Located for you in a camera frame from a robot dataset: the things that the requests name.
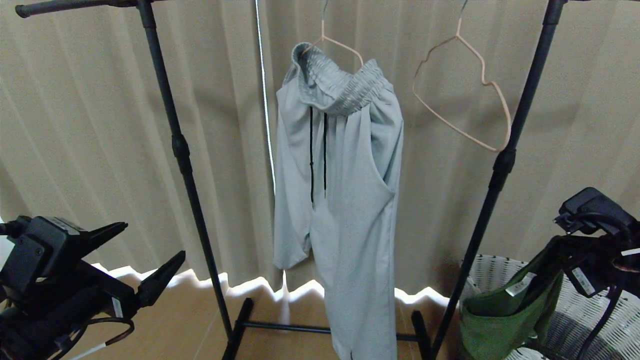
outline black drawstring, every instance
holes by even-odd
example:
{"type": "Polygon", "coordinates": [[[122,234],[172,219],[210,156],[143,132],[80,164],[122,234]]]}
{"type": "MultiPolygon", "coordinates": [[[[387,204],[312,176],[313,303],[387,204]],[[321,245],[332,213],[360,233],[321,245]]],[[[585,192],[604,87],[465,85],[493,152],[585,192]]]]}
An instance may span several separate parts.
{"type": "Polygon", "coordinates": [[[310,131],[310,140],[309,140],[309,158],[311,162],[309,165],[311,166],[311,204],[314,203],[314,109],[309,107],[309,131],[310,131]]]}
{"type": "Polygon", "coordinates": [[[324,150],[324,198],[326,199],[326,130],[327,130],[327,121],[326,121],[326,113],[324,113],[324,136],[323,136],[323,150],[324,150]]]}

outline light gray pants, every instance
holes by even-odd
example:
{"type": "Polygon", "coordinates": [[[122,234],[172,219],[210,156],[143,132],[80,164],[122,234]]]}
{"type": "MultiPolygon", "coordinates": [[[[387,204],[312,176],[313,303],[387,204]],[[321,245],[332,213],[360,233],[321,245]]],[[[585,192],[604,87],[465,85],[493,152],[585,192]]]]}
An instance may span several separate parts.
{"type": "Polygon", "coordinates": [[[349,74],[309,45],[277,92],[275,265],[313,248],[340,359],[396,360],[400,107],[375,60],[349,74]]]}

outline empty hanger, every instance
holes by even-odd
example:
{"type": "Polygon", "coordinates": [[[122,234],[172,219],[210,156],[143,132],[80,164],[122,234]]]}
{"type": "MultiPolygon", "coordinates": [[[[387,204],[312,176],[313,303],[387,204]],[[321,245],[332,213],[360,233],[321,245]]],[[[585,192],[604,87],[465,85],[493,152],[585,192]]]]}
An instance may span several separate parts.
{"type": "Polygon", "coordinates": [[[502,150],[504,150],[504,148],[507,146],[507,143],[509,143],[509,138],[511,137],[511,114],[509,112],[509,107],[507,106],[507,101],[504,99],[504,96],[502,94],[502,91],[500,90],[500,87],[498,86],[498,84],[495,83],[495,81],[491,81],[491,82],[487,82],[486,80],[484,80],[484,59],[483,57],[462,37],[460,36],[460,27],[462,25],[462,12],[465,9],[465,6],[467,5],[468,0],[465,1],[464,5],[462,6],[462,10],[460,10],[460,17],[458,19],[458,30],[456,31],[456,34],[451,37],[448,38],[447,40],[444,40],[443,42],[439,43],[438,45],[432,47],[429,52],[427,52],[427,57],[422,60],[420,62],[420,65],[418,65],[418,68],[415,70],[415,74],[413,75],[413,85],[411,87],[413,94],[416,96],[416,98],[418,98],[418,100],[422,103],[422,105],[424,105],[424,107],[427,108],[427,110],[429,110],[431,113],[433,113],[438,119],[440,119],[442,122],[444,122],[445,124],[447,124],[450,128],[454,129],[455,131],[457,131],[459,134],[461,134],[462,136],[464,136],[465,138],[468,138],[469,140],[475,142],[476,144],[480,145],[481,147],[484,147],[485,149],[489,150],[489,151],[493,151],[493,152],[500,152],[502,150]],[[504,116],[506,117],[507,120],[507,132],[506,135],[504,137],[504,143],[499,147],[499,148],[494,148],[491,147],[485,143],[483,143],[482,141],[474,138],[473,136],[467,134],[466,132],[458,129],[455,125],[451,124],[450,122],[446,121],[442,116],[440,116],[440,114],[438,114],[434,109],[432,109],[429,105],[427,105],[418,95],[418,93],[415,91],[415,79],[418,76],[418,72],[420,71],[420,68],[422,67],[422,64],[426,63],[429,60],[429,57],[431,56],[431,53],[437,49],[440,46],[443,46],[444,44],[452,41],[452,40],[459,40],[465,47],[467,47],[467,49],[471,50],[471,52],[476,56],[476,58],[480,59],[480,64],[482,65],[482,73],[481,73],[481,81],[482,81],[482,85],[483,86],[489,86],[491,85],[493,87],[493,89],[495,90],[495,92],[498,93],[498,97],[500,97],[500,102],[502,103],[502,109],[504,110],[504,116]]]}
{"type": "Polygon", "coordinates": [[[306,54],[306,53],[307,53],[307,51],[309,51],[312,47],[316,46],[318,43],[320,43],[320,42],[323,42],[323,41],[327,40],[327,41],[329,41],[329,42],[332,42],[332,43],[334,43],[334,44],[336,44],[336,45],[338,45],[338,46],[340,46],[340,47],[343,47],[343,48],[347,49],[348,51],[351,51],[352,53],[354,53],[354,54],[358,57],[358,59],[360,60],[360,66],[364,66],[364,61],[362,61],[362,56],[360,56],[360,53],[358,53],[358,52],[357,52],[357,51],[355,51],[354,49],[352,49],[352,48],[348,47],[347,45],[344,45],[343,43],[338,42],[338,41],[336,41],[336,40],[334,40],[334,39],[332,39],[332,38],[326,37],[326,36],[324,35],[324,13],[326,13],[326,6],[327,6],[327,5],[329,5],[329,0],[326,0],[326,1],[324,2],[324,8],[323,8],[323,10],[322,10],[322,26],[321,26],[322,30],[321,30],[320,38],[319,38],[318,40],[316,40],[316,42],[314,42],[313,44],[311,44],[311,46],[309,46],[308,48],[306,48],[306,49],[302,52],[302,55],[306,54]]]}

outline green cloth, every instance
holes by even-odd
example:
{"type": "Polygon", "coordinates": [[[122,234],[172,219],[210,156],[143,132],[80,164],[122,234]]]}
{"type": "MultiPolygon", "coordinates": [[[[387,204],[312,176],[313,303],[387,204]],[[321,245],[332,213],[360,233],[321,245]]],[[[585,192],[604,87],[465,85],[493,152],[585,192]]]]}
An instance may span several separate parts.
{"type": "Polygon", "coordinates": [[[464,360],[500,360],[530,338],[544,343],[563,282],[562,260],[552,240],[503,287],[466,299],[460,308],[464,360]],[[506,289],[532,272],[526,290],[511,296],[506,289]]]}

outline laundry basket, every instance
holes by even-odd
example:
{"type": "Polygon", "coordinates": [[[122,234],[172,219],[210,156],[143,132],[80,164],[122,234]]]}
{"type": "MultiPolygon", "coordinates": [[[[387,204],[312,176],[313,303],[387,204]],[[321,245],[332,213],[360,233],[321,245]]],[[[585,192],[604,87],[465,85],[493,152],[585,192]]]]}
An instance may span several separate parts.
{"type": "MultiPolygon", "coordinates": [[[[500,256],[476,256],[460,301],[505,285],[526,264],[500,256]]],[[[609,304],[605,295],[603,291],[587,299],[575,291],[565,276],[544,345],[567,359],[575,359],[609,304]]],[[[542,359],[548,358],[528,348],[516,349],[507,357],[507,360],[542,359]]],[[[591,344],[586,359],[640,359],[640,300],[637,297],[623,291],[611,318],[591,344]]]]}

